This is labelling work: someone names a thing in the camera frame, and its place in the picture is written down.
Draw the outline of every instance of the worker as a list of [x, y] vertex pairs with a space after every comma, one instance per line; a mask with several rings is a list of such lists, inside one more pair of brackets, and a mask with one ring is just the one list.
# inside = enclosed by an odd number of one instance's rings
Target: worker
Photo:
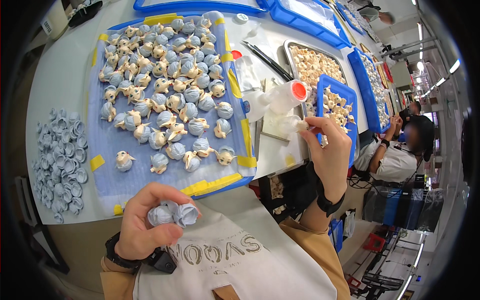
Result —
[[405, 126], [408, 124], [408, 122], [410, 122], [410, 117], [419, 116], [420, 111], [421, 111], [420, 102], [413, 101], [410, 103], [408, 108], [398, 113], [398, 115], [402, 118], [402, 121], [403, 121], [402, 131], [405, 131]]
[[359, 10], [359, 13], [369, 23], [373, 20], [380, 19], [380, 21], [385, 24], [395, 24], [395, 17], [391, 12], [380, 12], [372, 7], [364, 7]]
[[[300, 134], [312, 153], [323, 190], [297, 222], [278, 225], [247, 187], [198, 201], [157, 182], [126, 204], [120, 234], [102, 258], [105, 299], [349, 299], [340, 261], [328, 236], [331, 214], [345, 197], [351, 140], [325, 118]], [[325, 134], [322, 148], [316, 137]], [[169, 199], [194, 204], [196, 223], [152, 227], [148, 211]], [[163, 247], [176, 263], [172, 274], [141, 264]]]
[[361, 146], [355, 169], [370, 172], [376, 180], [403, 182], [415, 174], [422, 160], [429, 161], [435, 137], [433, 122], [425, 116], [411, 118], [405, 127], [405, 143], [397, 140], [402, 124], [401, 117], [390, 117], [383, 139], [371, 134], [369, 143], [362, 143], [360, 137], [360, 144], [367, 145]]

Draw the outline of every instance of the tweezers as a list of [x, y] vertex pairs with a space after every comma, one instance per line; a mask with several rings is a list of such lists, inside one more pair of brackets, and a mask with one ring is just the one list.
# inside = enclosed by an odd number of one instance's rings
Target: tweezers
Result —
[[242, 41], [253, 53], [255, 53], [261, 60], [269, 65], [275, 72], [277, 72], [284, 80], [292, 81], [293, 78], [282, 67], [280, 67], [273, 59], [263, 53], [257, 46], [250, 44], [247, 41]]

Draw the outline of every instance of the ceiling light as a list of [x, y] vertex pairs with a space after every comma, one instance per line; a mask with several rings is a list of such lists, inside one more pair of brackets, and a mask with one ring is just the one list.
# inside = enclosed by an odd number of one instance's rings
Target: ceiling light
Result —
[[400, 294], [398, 295], [398, 297], [397, 297], [396, 300], [402, 299], [403, 294], [404, 294], [405, 291], [407, 290], [408, 284], [410, 283], [411, 280], [412, 280], [412, 275], [410, 275], [410, 276], [408, 277], [407, 282], [406, 282], [405, 285], [403, 286], [403, 289], [402, 289], [402, 291], [400, 292]]
[[445, 77], [442, 77], [436, 84], [436, 86], [440, 86], [442, 83], [445, 82]]
[[456, 60], [456, 62], [453, 64], [453, 66], [450, 68], [450, 73], [455, 72], [458, 67], [460, 66], [460, 60]]
[[423, 40], [423, 31], [422, 31], [422, 27], [421, 27], [421, 23], [417, 23], [418, 27], [419, 27], [419, 38], [420, 38], [420, 41]]
[[414, 268], [416, 268], [419, 263], [422, 250], [423, 250], [423, 243], [420, 245], [419, 253], [417, 254], [417, 259], [415, 259], [415, 263], [413, 264]]

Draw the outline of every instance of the white t-shirt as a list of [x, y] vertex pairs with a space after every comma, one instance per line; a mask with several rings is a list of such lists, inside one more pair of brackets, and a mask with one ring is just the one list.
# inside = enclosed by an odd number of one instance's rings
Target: white t-shirt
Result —
[[[359, 157], [355, 160], [355, 168], [359, 171], [368, 170], [370, 160], [375, 151], [380, 146], [381, 141], [371, 142], [360, 150]], [[390, 146], [380, 159], [380, 166], [376, 173], [370, 175], [376, 180], [384, 180], [388, 182], [402, 182], [410, 178], [417, 170], [417, 159], [415, 155], [408, 152], [407, 146], [400, 142], [391, 141]]]
[[241, 300], [336, 300], [325, 271], [280, 229], [251, 189], [196, 203], [202, 218], [167, 249], [177, 269], [168, 275], [142, 265], [133, 299], [213, 300], [213, 289], [232, 285]]

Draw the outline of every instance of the brown sleeve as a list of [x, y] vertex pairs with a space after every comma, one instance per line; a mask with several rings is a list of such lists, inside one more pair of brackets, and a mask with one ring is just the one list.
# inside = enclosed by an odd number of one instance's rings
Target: brown sleeve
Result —
[[128, 273], [131, 270], [118, 267], [112, 270], [105, 264], [105, 257], [100, 262], [103, 272], [100, 273], [105, 300], [132, 300], [133, 286], [136, 274]]
[[282, 221], [280, 228], [322, 267], [337, 290], [337, 300], [350, 299], [350, 289], [328, 231], [309, 230], [291, 217]]

